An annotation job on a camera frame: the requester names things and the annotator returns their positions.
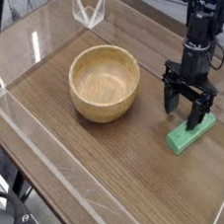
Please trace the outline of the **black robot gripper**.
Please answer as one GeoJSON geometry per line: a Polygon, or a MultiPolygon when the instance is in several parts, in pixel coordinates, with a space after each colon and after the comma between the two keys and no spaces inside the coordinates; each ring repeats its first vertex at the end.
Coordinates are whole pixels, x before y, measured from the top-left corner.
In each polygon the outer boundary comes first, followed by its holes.
{"type": "Polygon", "coordinates": [[[184,43],[182,62],[167,60],[164,82],[164,109],[172,113],[179,105],[180,96],[192,102],[192,109],[187,117],[186,130],[194,130],[205,115],[211,111],[217,89],[208,80],[212,67],[214,45],[197,49],[184,43]]]}

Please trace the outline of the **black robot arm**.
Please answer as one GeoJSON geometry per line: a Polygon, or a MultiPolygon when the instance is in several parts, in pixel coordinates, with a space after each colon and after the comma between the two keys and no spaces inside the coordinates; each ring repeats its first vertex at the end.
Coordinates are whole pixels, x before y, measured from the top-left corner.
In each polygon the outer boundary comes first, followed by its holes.
{"type": "Polygon", "coordinates": [[[210,83],[209,69],[219,70],[224,49],[218,41],[224,25],[224,0],[183,0],[187,3],[187,35],[181,63],[167,60],[164,81],[164,109],[173,112],[180,96],[192,103],[186,130],[194,130],[211,111],[217,89],[210,83]]]}

